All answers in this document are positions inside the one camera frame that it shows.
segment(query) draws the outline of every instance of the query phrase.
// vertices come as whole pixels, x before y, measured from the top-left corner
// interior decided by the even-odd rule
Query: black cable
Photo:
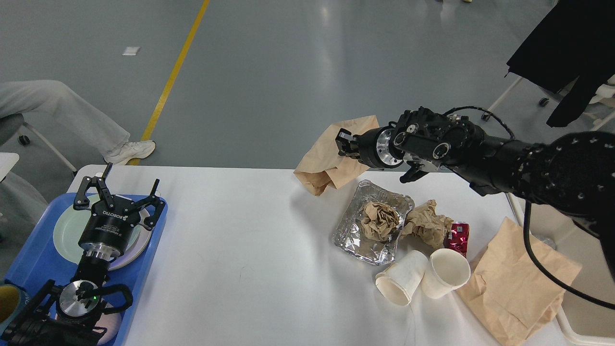
[[[500,124],[504,128],[504,130],[506,130],[506,132],[508,132],[508,135],[510,136],[510,140],[515,140],[515,134],[512,132],[512,130],[506,124],[504,124],[502,119],[497,117],[491,111],[488,111],[488,110],[486,110],[484,108],[480,108],[480,107],[476,107],[476,106],[455,107],[455,108],[449,109],[443,115],[447,116],[447,115],[449,115],[451,113],[454,113],[456,111],[459,111],[459,110],[479,110],[479,111],[483,111],[483,112],[489,114],[493,119],[495,119],[498,122],[498,124]]]
[[[565,289],[566,291],[574,294],[575,296],[581,297],[585,300],[588,300],[589,302],[592,302],[594,304],[600,305],[601,307],[605,307],[605,308],[609,308],[612,310],[615,310],[615,304],[613,303],[609,303],[609,302],[605,302],[603,300],[600,300],[598,298],[594,298],[592,296],[589,296],[581,291],[577,291],[576,289],[568,286],[567,284],[561,282],[560,280],[558,280],[556,277],[553,276],[553,274],[549,273],[549,271],[547,269],[545,269],[545,267],[542,266],[542,264],[540,262],[538,262],[538,259],[536,258],[536,255],[534,255],[534,252],[532,251],[532,247],[530,245],[530,214],[532,211],[532,204],[528,201],[525,201],[525,216],[523,218],[523,243],[525,244],[525,251],[527,251],[528,256],[530,257],[530,259],[532,260],[532,262],[534,262],[535,266],[543,273],[545,274],[546,277],[548,277],[549,279],[551,279],[551,281],[553,281],[555,284],[557,284],[557,286],[560,286],[561,288]]]

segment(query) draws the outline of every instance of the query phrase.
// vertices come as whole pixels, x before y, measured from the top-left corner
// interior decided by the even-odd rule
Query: can
[[[444,241],[444,247],[462,254],[467,254],[467,240],[470,236],[470,225],[465,222],[455,222],[451,226],[448,237]]]

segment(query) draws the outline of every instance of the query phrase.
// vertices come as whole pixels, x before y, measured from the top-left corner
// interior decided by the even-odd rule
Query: gripper logo
[[[126,221],[126,219],[128,219],[128,216],[121,216],[121,215],[113,214],[112,212],[108,212],[106,210],[103,210],[103,214],[107,216],[117,217],[118,219],[121,219],[122,221]]]

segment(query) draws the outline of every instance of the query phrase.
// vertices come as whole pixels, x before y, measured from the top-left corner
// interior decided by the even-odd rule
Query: yellow floor line
[[[164,90],[162,90],[162,95],[158,99],[158,103],[156,104],[156,108],[152,113],[152,116],[149,119],[148,125],[145,127],[145,131],[141,136],[141,140],[148,140],[151,138],[152,132],[154,132],[154,128],[156,127],[156,123],[158,122],[158,118],[160,118],[160,114],[162,113],[162,109],[164,105],[167,103],[167,98],[171,93],[171,89],[173,89],[173,84],[175,83],[175,79],[180,72],[182,64],[184,64],[184,59],[188,54],[188,49],[190,49],[190,45],[192,44],[192,40],[194,39],[194,35],[196,31],[199,29],[200,21],[205,14],[205,10],[207,10],[207,6],[209,5],[209,0],[203,0],[203,5],[201,5],[199,14],[194,19],[194,23],[192,24],[192,28],[188,33],[188,37],[186,38],[186,42],[184,42],[184,46],[181,48],[180,56],[177,57],[177,61],[175,61],[175,66],[173,66],[173,70],[171,71],[171,75],[167,80],[167,84],[164,86]],[[139,164],[140,159],[132,159],[129,164],[136,166]]]

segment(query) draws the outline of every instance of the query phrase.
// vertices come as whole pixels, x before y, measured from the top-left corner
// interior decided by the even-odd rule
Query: shoe
[[[156,143],[153,140],[127,142],[122,146],[117,155],[105,156],[105,161],[123,166],[131,159],[145,159],[154,149],[156,149]]]

